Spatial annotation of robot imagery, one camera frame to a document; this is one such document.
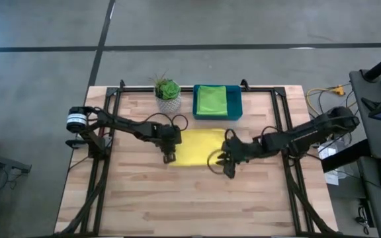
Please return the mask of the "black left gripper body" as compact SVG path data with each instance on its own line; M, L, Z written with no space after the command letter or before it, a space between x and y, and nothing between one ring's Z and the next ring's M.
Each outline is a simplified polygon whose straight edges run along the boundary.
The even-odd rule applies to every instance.
M173 154L175 146L182 142L181 130L176 125L163 125L160 127L159 136L161 138L159 147L166 155Z

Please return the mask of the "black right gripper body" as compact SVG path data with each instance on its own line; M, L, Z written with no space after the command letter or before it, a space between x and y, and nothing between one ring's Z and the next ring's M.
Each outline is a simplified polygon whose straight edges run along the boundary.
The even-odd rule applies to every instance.
M226 139L222 144L222 152L227 153L227 160L229 163L248 162L253 158L262 158L264 151L260 143L242 142L238 137L231 137Z

